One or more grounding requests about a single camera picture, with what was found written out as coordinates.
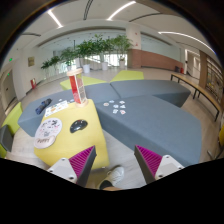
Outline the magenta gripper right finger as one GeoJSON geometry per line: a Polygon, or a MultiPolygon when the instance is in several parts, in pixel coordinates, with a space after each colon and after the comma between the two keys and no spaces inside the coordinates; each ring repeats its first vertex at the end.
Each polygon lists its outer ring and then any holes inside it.
{"type": "Polygon", "coordinates": [[[161,156],[139,145],[135,146],[134,155],[147,184],[183,169],[172,156],[161,156]]]}

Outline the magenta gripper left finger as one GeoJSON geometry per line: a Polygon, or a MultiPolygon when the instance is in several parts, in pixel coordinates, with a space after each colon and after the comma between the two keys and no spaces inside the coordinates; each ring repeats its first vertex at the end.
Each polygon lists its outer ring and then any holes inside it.
{"type": "Polygon", "coordinates": [[[48,169],[48,172],[78,186],[85,187],[95,157],[95,147],[91,146],[69,159],[61,158],[48,169]]]}

